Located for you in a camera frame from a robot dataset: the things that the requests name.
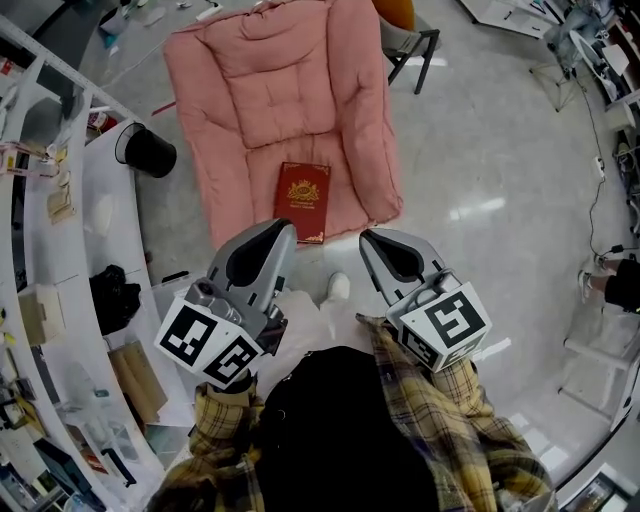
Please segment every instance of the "cable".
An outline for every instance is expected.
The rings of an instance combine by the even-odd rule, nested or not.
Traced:
[[[581,83],[580,80],[578,80],[578,77],[576,76],[576,82],[578,84],[578,87],[580,87],[580,90],[582,91],[582,96],[584,96],[584,101],[587,104],[587,109],[589,110],[589,117],[591,118],[591,126],[593,127],[593,135],[596,139],[596,145],[598,146],[598,156],[600,157],[600,160],[602,161],[602,179],[600,180],[600,182],[598,183],[598,188],[596,189],[596,197],[593,200],[593,203],[591,203],[591,206],[589,207],[589,225],[591,226],[591,233],[589,234],[589,248],[591,249],[591,252],[594,254],[594,256],[597,256],[599,258],[604,258],[606,255],[608,254],[618,254],[621,253],[623,251],[634,251],[637,250],[638,247],[623,247],[622,245],[614,245],[610,250],[608,250],[607,252],[600,254],[598,251],[596,251],[593,248],[593,235],[595,232],[595,227],[593,225],[593,210],[595,209],[596,205],[598,204],[598,199],[600,199],[600,191],[602,190],[602,185],[604,185],[604,182],[606,181],[606,176],[604,175],[604,158],[602,158],[602,148],[600,147],[600,139],[598,138],[598,130],[596,129],[596,123],[593,119],[593,112],[591,111],[591,105],[589,104],[589,98],[587,98],[587,89],[586,87],[584,87]]]
[[[587,98],[586,88],[580,83],[580,80],[578,80],[578,77],[576,77],[576,82],[578,84],[578,87],[580,87],[580,91],[582,91],[582,96],[584,96],[584,101],[587,104],[587,109],[589,110],[589,117],[591,118],[591,126],[593,127],[593,135],[596,138],[596,145],[598,146],[598,156],[600,157],[600,160],[603,162],[603,165],[604,165],[604,159],[602,158],[602,148],[600,147],[600,139],[598,138],[598,130],[596,129],[596,122],[593,119],[593,112],[591,111],[591,105],[589,104],[589,99]],[[602,185],[604,185],[604,182],[606,181],[606,178],[604,176],[604,169],[602,170],[602,172],[603,172],[603,176],[600,182],[598,183],[598,188],[596,189],[596,197],[593,200],[593,203],[591,203],[591,206],[589,207],[589,224],[591,226],[591,233],[589,234],[589,247],[591,248],[591,252],[598,257],[604,257],[607,254],[607,253],[600,254],[598,251],[596,251],[593,248],[593,235],[595,233],[595,227],[593,225],[593,210],[598,204],[598,199],[600,199],[600,191],[602,190]]]
[[[153,48],[151,48],[151,50],[149,50],[147,52],[147,54],[142,57],[138,62],[136,62],[135,64],[133,64],[132,66],[129,66],[127,69],[125,69],[124,71],[121,71],[120,73],[118,73],[115,77],[113,77],[111,79],[111,81],[106,84],[106,85],[102,85],[101,87],[103,89],[107,89],[108,87],[111,87],[112,85],[114,85],[117,81],[119,81],[124,75],[126,75],[127,73],[129,73],[130,71],[133,71],[135,68],[137,68],[140,64],[142,64],[145,60],[147,60],[151,54],[153,52],[155,52],[158,48],[160,48],[166,41],[167,39],[169,39],[169,37],[165,37],[162,41],[160,41],[157,45],[155,45]]]

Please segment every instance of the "cardboard box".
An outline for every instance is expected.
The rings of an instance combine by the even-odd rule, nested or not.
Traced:
[[[158,378],[139,341],[124,345],[109,353],[111,365],[122,391],[145,423],[159,420],[158,411],[167,403]]]

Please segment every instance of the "red book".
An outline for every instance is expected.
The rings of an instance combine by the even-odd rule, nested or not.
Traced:
[[[274,216],[293,223],[298,242],[324,242],[330,170],[325,165],[282,164]]]

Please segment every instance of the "plaid shirt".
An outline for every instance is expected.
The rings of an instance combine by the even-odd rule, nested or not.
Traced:
[[[526,502],[536,512],[557,509],[545,468],[513,425],[494,415],[468,359],[425,378],[382,319],[358,320],[369,326],[389,415],[424,458],[441,511],[516,510]],[[250,443],[262,409],[255,386],[237,395],[199,387],[193,458],[172,469],[159,492],[208,480],[215,512],[264,511],[260,451]]]

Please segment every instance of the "white cabinet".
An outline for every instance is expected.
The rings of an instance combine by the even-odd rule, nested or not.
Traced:
[[[459,0],[483,25],[491,25],[540,39],[554,24],[558,24],[550,8],[543,13],[529,0]]]

